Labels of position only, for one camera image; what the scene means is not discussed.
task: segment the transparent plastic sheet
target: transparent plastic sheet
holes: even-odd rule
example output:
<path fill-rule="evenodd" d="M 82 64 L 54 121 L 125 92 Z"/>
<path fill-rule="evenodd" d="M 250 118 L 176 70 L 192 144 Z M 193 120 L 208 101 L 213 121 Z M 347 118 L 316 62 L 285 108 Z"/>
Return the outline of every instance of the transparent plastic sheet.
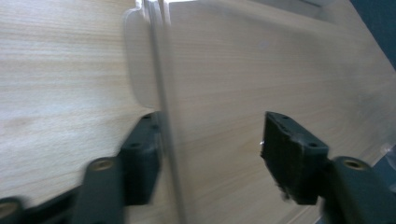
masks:
<path fill-rule="evenodd" d="M 374 163 L 396 143 L 393 68 L 348 1 L 328 12 L 319 20 L 257 1 L 163 1 L 147 44 L 181 222 L 318 219 L 318 207 L 281 200 L 259 156 L 264 111 L 303 124 L 331 158 Z"/>

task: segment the wooden surface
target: wooden surface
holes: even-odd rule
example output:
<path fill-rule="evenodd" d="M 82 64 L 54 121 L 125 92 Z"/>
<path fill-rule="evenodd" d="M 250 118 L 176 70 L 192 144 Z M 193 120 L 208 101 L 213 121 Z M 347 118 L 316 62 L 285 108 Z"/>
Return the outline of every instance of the wooden surface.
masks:
<path fill-rule="evenodd" d="M 395 73 L 347 0 L 327 7 L 326 20 L 219 2 L 228 11 L 170 9 L 164 84 L 189 220 L 312 222 L 313 209 L 281 201 L 259 157 L 263 112 L 295 118 L 331 156 L 373 162 L 396 139 Z M 114 155 L 149 112 L 131 91 L 124 53 L 121 18 L 132 2 L 1 6 L 0 197 L 33 205 L 74 187 L 87 161 Z M 154 206 L 130 209 L 131 222 L 175 223 L 163 178 Z"/>

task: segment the black mechanical part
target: black mechanical part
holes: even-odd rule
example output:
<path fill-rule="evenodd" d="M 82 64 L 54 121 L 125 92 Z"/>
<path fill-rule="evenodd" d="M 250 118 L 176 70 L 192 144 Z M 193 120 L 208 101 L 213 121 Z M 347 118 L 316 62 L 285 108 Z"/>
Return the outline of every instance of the black mechanical part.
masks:
<path fill-rule="evenodd" d="M 158 113 L 144 116 L 121 146 L 125 203 L 149 203 L 160 171 L 161 137 Z"/>
<path fill-rule="evenodd" d="M 298 204 L 316 204 L 318 172 L 329 148 L 293 119 L 265 114 L 262 158 L 279 187 Z"/>
<path fill-rule="evenodd" d="M 396 223 L 396 197 L 365 162 L 327 159 L 328 147 L 291 118 L 267 112 L 262 157 L 277 184 L 298 204 L 324 198 L 329 224 Z"/>
<path fill-rule="evenodd" d="M 92 161 L 82 185 L 39 206 L 24 209 L 20 198 L 0 200 L 0 224 L 119 224 L 123 207 L 149 203 L 162 151 L 158 112 L 141 118 L 117 157 Z"/>

